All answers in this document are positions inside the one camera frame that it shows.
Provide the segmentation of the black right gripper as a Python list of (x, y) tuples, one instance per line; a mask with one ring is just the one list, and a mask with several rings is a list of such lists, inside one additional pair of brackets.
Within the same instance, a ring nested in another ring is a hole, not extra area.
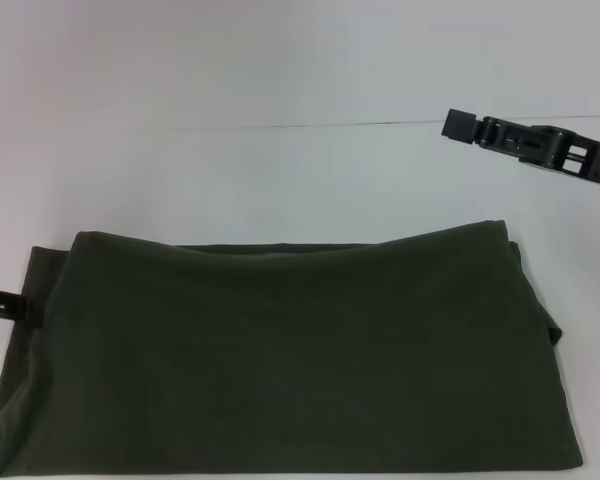
[(521, 124), (450, 109), (441, 135), (543, 170), (600, 184), (600, 141), (554, 126)]

